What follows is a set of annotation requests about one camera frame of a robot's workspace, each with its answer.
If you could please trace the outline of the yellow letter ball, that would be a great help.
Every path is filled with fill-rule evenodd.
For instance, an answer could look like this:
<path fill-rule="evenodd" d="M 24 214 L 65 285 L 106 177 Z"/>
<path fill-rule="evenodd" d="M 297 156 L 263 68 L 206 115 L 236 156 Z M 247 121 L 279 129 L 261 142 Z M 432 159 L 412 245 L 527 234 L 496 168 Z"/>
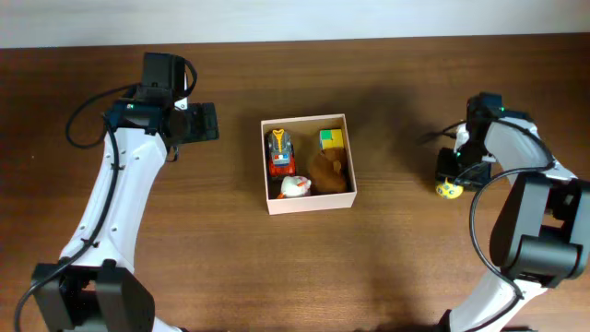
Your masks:
<path fill-rule="evenodd" d="M 464 192 L 464 187 L 458 184 L 449 183 L 437 183 L 435 187 L 436 193 L 444 199 L 456 199 Z"/>

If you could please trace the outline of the red toy fire truck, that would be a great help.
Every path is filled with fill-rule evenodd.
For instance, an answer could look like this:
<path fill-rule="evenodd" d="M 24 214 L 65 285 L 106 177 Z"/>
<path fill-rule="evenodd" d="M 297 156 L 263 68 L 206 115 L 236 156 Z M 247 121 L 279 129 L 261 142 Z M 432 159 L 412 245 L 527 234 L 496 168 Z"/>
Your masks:
<path fill-rule="evenodd" d="M 273 129 L 267 135 L 267 166 L 274 180 L 296 173 L 294 147 L 290 134 L 283 128 Z"/>

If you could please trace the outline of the pink duck figurine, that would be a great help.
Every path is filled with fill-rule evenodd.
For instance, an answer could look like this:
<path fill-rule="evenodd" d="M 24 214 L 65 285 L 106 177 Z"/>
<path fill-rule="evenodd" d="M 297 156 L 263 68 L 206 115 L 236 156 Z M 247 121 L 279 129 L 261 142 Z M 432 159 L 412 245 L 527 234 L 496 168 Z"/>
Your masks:
<path fill-rule="evenodd" d="M 311 194 L 312 181 L 303 176 L 286 176 L 281 183 L 277 199 L 297 198 Z"/>

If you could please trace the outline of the brown plush toy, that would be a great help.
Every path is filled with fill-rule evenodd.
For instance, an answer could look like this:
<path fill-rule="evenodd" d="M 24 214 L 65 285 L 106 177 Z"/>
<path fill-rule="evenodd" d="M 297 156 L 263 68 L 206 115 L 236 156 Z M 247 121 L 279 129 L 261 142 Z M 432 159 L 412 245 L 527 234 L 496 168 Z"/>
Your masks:
<path fill-rule="evenodd" d="M 314 156 L 308 171 L 317 193 L 347 192 L 348 156 L 344 148 L 322 149 Z"/>

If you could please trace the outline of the multicoloured puzzle cube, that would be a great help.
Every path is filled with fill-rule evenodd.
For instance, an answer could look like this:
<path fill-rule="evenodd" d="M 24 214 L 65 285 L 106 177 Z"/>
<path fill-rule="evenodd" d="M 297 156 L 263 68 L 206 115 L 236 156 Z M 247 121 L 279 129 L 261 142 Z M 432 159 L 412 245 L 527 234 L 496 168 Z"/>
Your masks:
<path fill-rule="evenodd" d="M 344 148 L 345 141 L 341 129 L 323 129 L 319 133 L 320 148 Z"/>

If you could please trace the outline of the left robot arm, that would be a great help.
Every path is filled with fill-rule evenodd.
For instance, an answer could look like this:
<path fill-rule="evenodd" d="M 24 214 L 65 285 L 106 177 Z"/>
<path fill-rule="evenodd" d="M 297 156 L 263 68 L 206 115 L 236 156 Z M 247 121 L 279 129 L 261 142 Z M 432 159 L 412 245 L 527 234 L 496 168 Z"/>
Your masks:
<path fill-rule="evenodd" d="M 39 263 L 14 328 L 34 298 L 50 331 L 171 331 L 134 275 L 136 240 L 151 187 L 178 147 L 219 138 L 213 103 L 191 103 L 197 72 L 179 55 L 145 53 L 140 82 L 115 89 L 103 115 L 98 178 L 55 264 Z"/>

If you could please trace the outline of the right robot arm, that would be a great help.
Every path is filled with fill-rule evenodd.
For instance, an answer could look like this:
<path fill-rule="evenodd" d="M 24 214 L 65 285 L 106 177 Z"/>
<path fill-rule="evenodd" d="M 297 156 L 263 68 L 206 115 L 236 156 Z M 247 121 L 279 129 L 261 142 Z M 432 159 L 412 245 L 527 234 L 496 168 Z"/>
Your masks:
<path fill-rule="evenodd" d="M 505 331 L 532 299 L 584 272 L 589 261 L 589 183 L 558 162 L 528 113 L 505 108 L 498 94 L 469 98 L 466 119 L 441 133 L 454 139 L 454 147 L 439 152 L 436 192 L 445 199 L 473 193 L 469 236 L 487 272 L 435 328 Z M 476 235 L 478 202 L 502 179 L 511 190 L 485 254 Z"/>

